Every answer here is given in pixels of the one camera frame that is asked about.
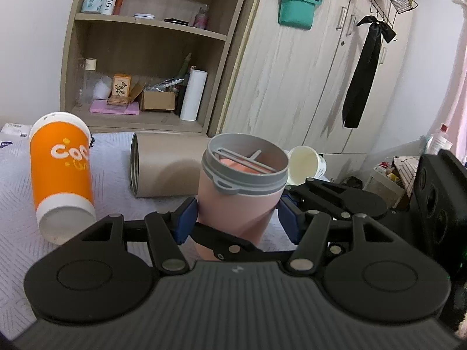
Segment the black ribbon bow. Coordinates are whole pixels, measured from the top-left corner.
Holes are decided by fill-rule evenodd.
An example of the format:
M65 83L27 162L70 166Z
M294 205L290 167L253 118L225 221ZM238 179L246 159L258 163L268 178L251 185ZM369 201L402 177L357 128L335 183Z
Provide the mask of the black ribbon bow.
M386 22L371 15L365 16L357 25L369 25L369 29L344 99L342 122L349 129L357 129L363 116L378 68L381 41L390 43L396 37Z

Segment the orange coco paper cup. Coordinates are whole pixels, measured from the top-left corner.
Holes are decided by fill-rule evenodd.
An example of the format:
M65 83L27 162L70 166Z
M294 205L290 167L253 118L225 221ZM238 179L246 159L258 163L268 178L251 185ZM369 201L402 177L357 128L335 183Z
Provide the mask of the orange coco paper cup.
M31 128L32 197L38 228L50 243L62 245L97 221L91 141L87 125L63 111L44 115Z

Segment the wooden open bookshelf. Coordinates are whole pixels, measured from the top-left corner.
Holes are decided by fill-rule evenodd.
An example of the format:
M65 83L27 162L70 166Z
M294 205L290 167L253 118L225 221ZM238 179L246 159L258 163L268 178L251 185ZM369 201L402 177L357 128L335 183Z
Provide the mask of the wooden open bookshelf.
M73 0L67 25L60 85L60 108L80 117L94 132L164 130L207 134L220 87L229 79L226 63L245 0L123 0L119 15L82 13ZM208 26L193 26L199 8L209 5ZM139 115L91 114L78 105L84 59L97 60L97 73L128 74L133 83L175 76L185 59L208 73L194 122L172 112Z

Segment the red slim bottle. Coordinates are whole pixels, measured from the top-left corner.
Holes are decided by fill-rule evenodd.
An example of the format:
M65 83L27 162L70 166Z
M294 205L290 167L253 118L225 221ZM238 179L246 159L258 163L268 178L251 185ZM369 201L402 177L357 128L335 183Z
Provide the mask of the red slim bottle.
M112 12L113 15L119 15L120 14L122 4L123 4L123 0L116 0L116 3L114 5L114 9L113 9L113 12Z

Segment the white paper towel roll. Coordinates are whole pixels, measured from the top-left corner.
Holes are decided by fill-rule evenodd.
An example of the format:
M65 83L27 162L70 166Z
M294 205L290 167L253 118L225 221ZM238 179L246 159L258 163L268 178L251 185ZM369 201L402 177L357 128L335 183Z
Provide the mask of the white paper towel roll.
M188 122L196 121L207 77L208 73L206 71L191 71L180 112L181 120Z

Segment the white cactus paper cup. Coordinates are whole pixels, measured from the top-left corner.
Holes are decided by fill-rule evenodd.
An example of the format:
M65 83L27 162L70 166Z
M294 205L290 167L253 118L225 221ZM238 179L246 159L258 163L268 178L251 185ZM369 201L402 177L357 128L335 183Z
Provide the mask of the white cactus paper cup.
M307 178L322 178L327 170L326 161L313 148L308 146L297 146L291 149L288 154L289 185L298 186L303 184Z

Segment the small wooden box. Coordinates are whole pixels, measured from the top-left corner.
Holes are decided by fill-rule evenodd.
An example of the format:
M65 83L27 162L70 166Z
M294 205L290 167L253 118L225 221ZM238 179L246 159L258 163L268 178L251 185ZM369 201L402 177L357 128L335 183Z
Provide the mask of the small wooden box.
M127 106L130 103L131 75L116 73L112 78L111 95L108 104Z

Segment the pink cup with grey rim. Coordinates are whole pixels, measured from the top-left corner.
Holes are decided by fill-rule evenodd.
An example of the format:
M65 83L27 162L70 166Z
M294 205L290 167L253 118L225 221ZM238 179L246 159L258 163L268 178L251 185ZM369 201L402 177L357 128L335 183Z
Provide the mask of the pink cup with grey rim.
M259 244L287 184L287 154L261 137L220 134L201 166L198 222Z

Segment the white mug on shelf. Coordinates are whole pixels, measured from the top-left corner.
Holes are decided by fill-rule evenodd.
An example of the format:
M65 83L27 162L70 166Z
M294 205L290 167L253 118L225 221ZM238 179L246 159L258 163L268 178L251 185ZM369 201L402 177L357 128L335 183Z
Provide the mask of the white mug on shelf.
M108 99L111 95L112 79L103 75L94 86L93 99Z

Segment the clear plastic bottle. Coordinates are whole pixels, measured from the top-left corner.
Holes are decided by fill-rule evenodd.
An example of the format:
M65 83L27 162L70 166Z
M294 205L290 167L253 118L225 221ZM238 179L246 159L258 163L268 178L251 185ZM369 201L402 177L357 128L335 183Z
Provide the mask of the clear plastic bottle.
M81 62L80 69L80 89L78 97L78 105L82 106L89 104L93 99L93 90L97 78L97 60L84 59Z

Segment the small cardboard box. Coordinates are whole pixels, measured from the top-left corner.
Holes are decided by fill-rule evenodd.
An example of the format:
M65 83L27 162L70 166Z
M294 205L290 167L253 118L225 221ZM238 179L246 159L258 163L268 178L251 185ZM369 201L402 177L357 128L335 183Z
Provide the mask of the small cardboard box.
M174 92L143 91L140 108L143 111L173 111L175 102Z

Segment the pink small bottle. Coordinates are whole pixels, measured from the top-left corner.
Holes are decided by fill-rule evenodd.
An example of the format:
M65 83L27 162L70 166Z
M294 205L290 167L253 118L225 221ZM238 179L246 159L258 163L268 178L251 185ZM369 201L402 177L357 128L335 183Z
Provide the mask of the pink small bottle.
M203 4L195 16L193 26L197 29L205 29L208 26L209 5Z

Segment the beige tumbler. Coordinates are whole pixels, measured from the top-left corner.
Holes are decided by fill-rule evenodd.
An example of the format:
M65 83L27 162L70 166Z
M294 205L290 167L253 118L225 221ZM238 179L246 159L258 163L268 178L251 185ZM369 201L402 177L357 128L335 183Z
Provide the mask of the beige tumbler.
M197 194L209 137L138 132L130 147L130 188L136 197Z

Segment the pink notepad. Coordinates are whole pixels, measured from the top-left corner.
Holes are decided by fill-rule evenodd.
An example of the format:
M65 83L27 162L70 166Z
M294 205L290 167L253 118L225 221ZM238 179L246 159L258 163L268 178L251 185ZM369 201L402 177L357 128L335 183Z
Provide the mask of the pink notepad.
M127 106L108 104L107 100L95 99L90 105L91 114L118 115L118 116L138 116L140 107L138 102L133 102Z

